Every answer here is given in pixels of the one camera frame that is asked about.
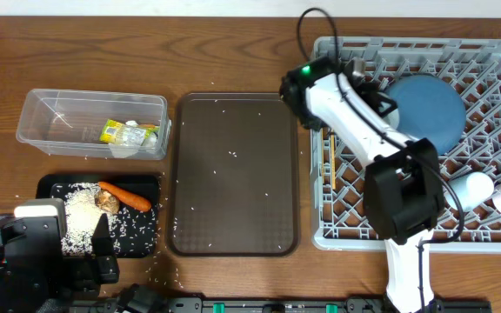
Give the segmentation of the pile of white rice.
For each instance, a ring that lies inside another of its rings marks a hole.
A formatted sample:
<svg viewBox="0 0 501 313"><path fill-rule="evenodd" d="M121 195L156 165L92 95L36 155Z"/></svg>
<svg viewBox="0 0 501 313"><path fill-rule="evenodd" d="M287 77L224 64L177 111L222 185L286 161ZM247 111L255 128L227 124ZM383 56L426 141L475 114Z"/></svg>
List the pile of white rice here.
<svg viewBox="0 0 501 313"><path fill-rule="evenodd" d="M91 237L100 216L105 213L108 219L116 219L100 210L95 205L94 196L101 188L91 186L88 189L77 190L64 201L67 233L62 239L62 252L66 256L84 256L92 253Z"/></svg>

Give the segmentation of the brown food scrap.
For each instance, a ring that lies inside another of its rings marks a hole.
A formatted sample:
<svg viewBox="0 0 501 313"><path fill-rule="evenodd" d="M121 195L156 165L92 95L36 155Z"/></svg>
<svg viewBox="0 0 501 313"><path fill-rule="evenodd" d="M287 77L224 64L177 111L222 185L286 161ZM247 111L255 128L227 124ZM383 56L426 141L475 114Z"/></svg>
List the brown food scrap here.
<svg viewBox="0 0 501 313"><path fill-rule="evenodd" d="M94 196L95 205L100 209L112 215L119 211L120 202L107 190L100 190Z"/></svg>

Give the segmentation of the dark blue plate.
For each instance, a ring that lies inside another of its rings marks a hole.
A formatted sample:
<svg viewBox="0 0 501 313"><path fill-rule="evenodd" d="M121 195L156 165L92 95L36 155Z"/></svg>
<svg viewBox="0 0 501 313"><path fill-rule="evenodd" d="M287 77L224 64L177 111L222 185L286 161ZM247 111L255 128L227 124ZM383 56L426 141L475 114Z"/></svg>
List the dark blue plate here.
<svg viewBox="0 0 501 313"><path fill-rule="evenodd" d="M384 93L397 102L397 131L417 140L429 139L440 156L459 143L466 110L461 96L445 81L428 75L409 76Z"/></svg>

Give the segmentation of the orange carrot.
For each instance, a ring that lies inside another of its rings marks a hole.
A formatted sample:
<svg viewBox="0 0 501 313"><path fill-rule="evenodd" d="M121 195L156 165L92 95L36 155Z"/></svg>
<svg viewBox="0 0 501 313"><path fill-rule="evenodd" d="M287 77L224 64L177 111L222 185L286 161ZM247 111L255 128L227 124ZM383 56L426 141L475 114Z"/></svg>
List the orange carrot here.
<svg viewBox="0 0 501 313"><path fill-rule="evenodd" d="M107 182L98 182L97 184L101 189L110 192L111 195L115 196L120 202L132 207L135 210L147 212L152 207L151 202L146 198L117 187L114 184Z"/></svg>

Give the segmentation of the white paper napkin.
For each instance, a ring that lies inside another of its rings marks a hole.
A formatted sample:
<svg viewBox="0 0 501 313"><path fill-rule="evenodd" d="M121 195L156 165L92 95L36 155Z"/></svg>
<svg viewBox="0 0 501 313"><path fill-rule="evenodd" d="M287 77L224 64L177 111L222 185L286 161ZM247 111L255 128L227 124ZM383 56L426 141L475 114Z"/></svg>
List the white paper napkin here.
<svg viewBox="0 0 501 313"><path fill-rule="evenodd" d="M140 150L152 150L157 145L160 127L155 124L139 124L134 120L121 123L109 119L105 124L101 140L106 142L112 156L128 158Z"/></svg>

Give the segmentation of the yellow snack wrapper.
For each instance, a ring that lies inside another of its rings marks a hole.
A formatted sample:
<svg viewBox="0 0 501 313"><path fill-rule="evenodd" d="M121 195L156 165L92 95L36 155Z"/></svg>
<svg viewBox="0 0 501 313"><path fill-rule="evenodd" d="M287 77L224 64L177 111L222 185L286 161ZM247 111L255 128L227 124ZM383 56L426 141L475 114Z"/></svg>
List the yellow snack wrapper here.
<svg viewBox="0 0 501 313"><path fill-rule="evenodd" d="M143 146L151 137L156 137L160 127L151 124L140 124L134 120L125 123L108 119L100 133L99 140L119 146Z"/></svg>

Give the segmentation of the light blue plastic cup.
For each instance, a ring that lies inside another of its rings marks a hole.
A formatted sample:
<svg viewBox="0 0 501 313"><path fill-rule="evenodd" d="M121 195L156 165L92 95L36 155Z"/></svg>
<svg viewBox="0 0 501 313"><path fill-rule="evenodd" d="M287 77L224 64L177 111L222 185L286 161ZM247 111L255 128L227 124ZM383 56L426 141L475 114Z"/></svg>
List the light blue plastic cup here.
<svg viewBox="0 0 501 313"><path fill-rule="evenodd" d="M449 185L458 197L463 212L473 211L494 192L494 182L483 172L472 172L452 179Z"/></svg>

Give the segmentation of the light blue rice bowl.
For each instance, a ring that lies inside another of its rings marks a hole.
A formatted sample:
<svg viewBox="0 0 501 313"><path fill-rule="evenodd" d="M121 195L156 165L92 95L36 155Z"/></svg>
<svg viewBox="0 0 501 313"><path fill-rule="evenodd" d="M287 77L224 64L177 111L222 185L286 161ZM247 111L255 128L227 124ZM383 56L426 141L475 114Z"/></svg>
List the light blue rice bowl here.
<svg viewBox="0 0 501 313"><path fill-rule="evenodd" d="M399 125L400 115L399 110L392 110L387 116L384 117L384 120L393 128L397 129Z"/></svg>

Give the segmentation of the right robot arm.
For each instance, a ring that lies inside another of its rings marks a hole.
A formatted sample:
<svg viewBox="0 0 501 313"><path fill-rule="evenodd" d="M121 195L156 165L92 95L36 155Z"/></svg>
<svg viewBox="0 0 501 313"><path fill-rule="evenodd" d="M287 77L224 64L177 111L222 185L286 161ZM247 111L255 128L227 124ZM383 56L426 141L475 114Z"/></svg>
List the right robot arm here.
<svg viewBox="0 0 501 313"><path fill-rule="evenodd" d="M386 296L398 312L424 312L434 298L425 251L444 208L438 152L385 121L397 104L364 77L361 58L320 57L288 71L279 95L304 128L331 128L361 163L364 213L386 248Z"/></svg>

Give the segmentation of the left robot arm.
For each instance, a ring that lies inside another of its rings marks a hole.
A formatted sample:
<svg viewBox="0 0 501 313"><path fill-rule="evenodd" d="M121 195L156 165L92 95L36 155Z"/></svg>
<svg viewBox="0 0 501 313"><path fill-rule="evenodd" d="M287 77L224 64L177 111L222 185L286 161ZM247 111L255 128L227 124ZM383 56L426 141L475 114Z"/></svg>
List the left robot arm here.
<svg viewBox="0 0 501 313"><path fill-rule="evenodd" d="M60 222L58 216L0 216L0 312L65 311L118 281L108 217L102 214L89 234L87 256L63 255Z"/></svg>

